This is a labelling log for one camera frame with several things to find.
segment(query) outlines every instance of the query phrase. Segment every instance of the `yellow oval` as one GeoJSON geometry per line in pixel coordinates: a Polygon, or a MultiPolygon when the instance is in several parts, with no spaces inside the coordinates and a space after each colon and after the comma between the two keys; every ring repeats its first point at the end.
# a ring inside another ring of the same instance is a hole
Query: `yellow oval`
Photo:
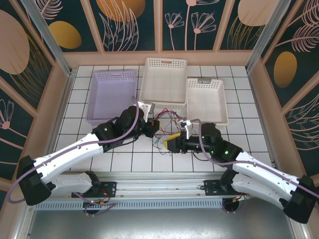
{"type": "Polygon", "coordinates": [[[287,87],[294,79],[297,71],[297,59],[289,51],[281,53],[275,63],[274,78],[275,83],[280,88],[287,87]]]}
{"type": "Polygon", "coordinates": [[[49,28],[59,46],[74,49],[82,43],[78,30],[65,21],[55,21],[50,24],[49,28]]]}
{"type": "Polygon", "coordinates": [[[0,22],[0,69],[9,74],[20,74],[29,62],[28,36],[17,20],[2,10],[0,22]]]}
{"type": "Polygon", "coordinates": [[[114,21],[128,21],[130,16],[127,16],[122,2],[125,4],[127,10],[131,9],[138,18],[145,10],[145,0],[96,0],[100,10],[105,16],[114,21]]]}
{"type": "Polygon", "coordinates": [[[262,26],[268,22],[279,0],[241,0],[238,18],[247,26],[262,26]]]}

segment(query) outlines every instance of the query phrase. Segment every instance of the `white plastic basket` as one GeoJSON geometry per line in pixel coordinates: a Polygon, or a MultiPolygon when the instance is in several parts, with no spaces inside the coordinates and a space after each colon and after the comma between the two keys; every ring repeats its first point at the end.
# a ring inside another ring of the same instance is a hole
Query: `white plastic basket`
{"type": "Polygon", "coordinates": [[[140,93],[141,102],[171,110],[186,105],[187,60],[147,58],[140,93]]]}
{"type": "Polygon", "coordinates": [[[227,125],[224,84],[215,79],[187,79],[187,118],[227,125]]]}

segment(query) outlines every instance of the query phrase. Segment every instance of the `purple plastic basket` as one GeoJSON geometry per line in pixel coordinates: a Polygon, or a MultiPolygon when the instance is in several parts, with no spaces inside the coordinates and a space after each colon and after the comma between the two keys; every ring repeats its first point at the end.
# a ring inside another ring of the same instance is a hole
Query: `purple plastic basket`
{"type": "Polygon", "coordinates": [[[133,105],[136,95],[135,71],[100,71],[93,74],[86,121],[96,127],[133,105]]]}

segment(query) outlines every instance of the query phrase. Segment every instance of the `metal floor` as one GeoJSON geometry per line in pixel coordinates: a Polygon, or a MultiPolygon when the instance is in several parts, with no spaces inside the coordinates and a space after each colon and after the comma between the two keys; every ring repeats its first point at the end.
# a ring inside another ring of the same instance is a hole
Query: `metal floor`
{"type": "Polygon", "coordinates": [[[30,239],[294,239],[287,217],[265,201],[245,202],[236,214],[221,209],[37,211],[30,239]]]}

